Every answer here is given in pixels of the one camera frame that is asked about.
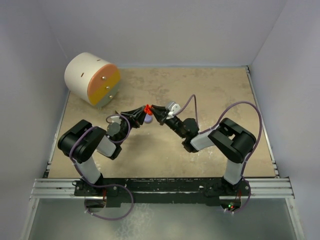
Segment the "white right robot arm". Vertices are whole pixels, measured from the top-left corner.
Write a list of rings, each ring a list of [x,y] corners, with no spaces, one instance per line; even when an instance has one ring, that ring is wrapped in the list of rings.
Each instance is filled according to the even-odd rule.
[[[200,133],[195,118],[179,119],[168,107],[151,105],[150,111],[160,125],[167,125],[183,139],[182,145],[189,153],[197,153],[205,148],[217,147],[227,158],[223,175],[222,190],[228,196],[240,190],[240,180],[245,157],[253,150],[256,137],[229,118],[224,118],[217,127]]]

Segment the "purple earbud charging case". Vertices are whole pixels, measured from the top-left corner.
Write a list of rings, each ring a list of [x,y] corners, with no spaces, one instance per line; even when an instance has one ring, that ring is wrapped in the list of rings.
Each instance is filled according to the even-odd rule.
[[[151,115],[146,115],[145,118],[144,118],[144,122],[146,124],[150,124],[151,122],[153,121],[153,117]]]

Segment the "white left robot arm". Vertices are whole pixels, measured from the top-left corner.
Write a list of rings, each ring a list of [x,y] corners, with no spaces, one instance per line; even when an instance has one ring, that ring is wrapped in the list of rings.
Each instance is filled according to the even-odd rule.
[[[95,151],[114,160],[120,154],[121,144],[128,138],[130,131],[143,125],[145,106],[134,110],[115,113],[109,116],[107,129],[94,126],[87,120],[80,120],[58,140],[57,147],[70,158],[80,177],[86,182],[85,190],[91,196],[103,191],[103,175],[93,158]]]

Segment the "orange round cap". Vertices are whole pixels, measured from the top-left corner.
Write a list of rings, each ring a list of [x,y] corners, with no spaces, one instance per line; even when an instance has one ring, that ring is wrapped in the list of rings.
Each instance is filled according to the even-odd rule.
[[[146,104],[143,110],[147,115],[152,116],[153,112],[151,111],[151,106]]]

